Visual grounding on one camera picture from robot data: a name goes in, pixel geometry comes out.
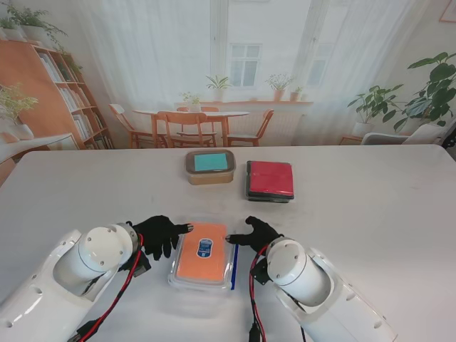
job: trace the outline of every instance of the bookshelf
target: bookshelf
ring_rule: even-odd
[[[114,148],[83,75],[69,68],[60,52],[26,42],[0,41],[0,84],[17,83],[24,94],[38,99],[33,110],[19,116],[37,138],[72,133],[82,150]]]

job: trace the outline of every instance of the food container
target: food container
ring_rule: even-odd
[[[236,160],[228,150],[195,151],[185,157],[185,169],[193,185],[229,183],[234,177]]]
[[[287,162],[247,162],[246,196],[253,202],[288,203],[294,199],[293,171]]]
[[[227,227],[193,222],[180,237],[168,281],[173,287],[197,291],[226,291],[234,283],[236,247],[225,241]]]

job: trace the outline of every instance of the brown container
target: brown container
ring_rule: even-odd
[[[236,160],[228,150],[194,151],[185,156],[185,169],[192,185],[230,183],[234,178]]]

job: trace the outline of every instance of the red cable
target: red cable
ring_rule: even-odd
[[[257,264],[258,262],[258,259],[259,257],[267,250],[268,248],[268,244],[266,246],[264,246],[255,256],[253,262],[252,262],[252,265],[250,266],[250,270],[252,270],[255,265]],[[263,338],[263,342],[266,342],[266,334],[264,332],[264,327],[263,327],[263,323],[261,322],[261,319],[259,318],[259,313],[258,313],[258,308],[257,308],[257,304],[255,303],[255,288],[254,288],[254,278],[252,276],[252,273],[249,272],[249,286],[250,286],[250,297],[251,297],[251,300],[253,301],[253,307],[254,307],[254,315],[256,316],[256,320],[258,321],[259,323],[259,327],[260,327],[260,330],[261,330],[261,336]]]
[[[138,234],[140,238],[140,243],[138,246],[138,251],[136,253],[136,258],[135,258],[135,263],[133,264],[133,267],[131,268],[130,272],[128,272],[127,279],[125,280],[125,283],[123,283],[122,288],[120,289],[120,292],[123,292],[124,290],[127,289],[128,285],[131,282],[131,279],[133,278],[133,273],[135,273],[136,267],[138,266],[138,262],[140,261],[140,256],[141,256],[141,247],[143,246],[144,238],[141,234]],[[86,335],[84,335],[79,341],[80,342],[85,342],[87,338],[91,337],[93,332],[102,324],[102,322],[108,317],[108,315],[111,313],[111,311],[114,309],[114,307],[117,305],[119,302],[119,295],[117,295],[113,301],[113,303],[110,305],[109,309],[106,310],[106,312],[97,320],[97,322],[93,325],[92,329],[87,332]]]

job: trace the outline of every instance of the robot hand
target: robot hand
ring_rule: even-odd
[[[245,223],[250,224],[254,231],[250,234],[228,235],[226,240],[230,244],[250,246],[256,253],[258,253],[264,246],[283,236],[282,234],[277,233],[276,230],[269,224],[257,219],[256,217],[247,217]]]
[[[157,261],[162,253],[169,258],[171,246],[176,249],[179,242],[179,234],[191,232],[193,226],[191,224],[173,224],[168,217],[160,215],[134,225],[133,229],[144,238],[145,253],[153,254],[154,260]]]

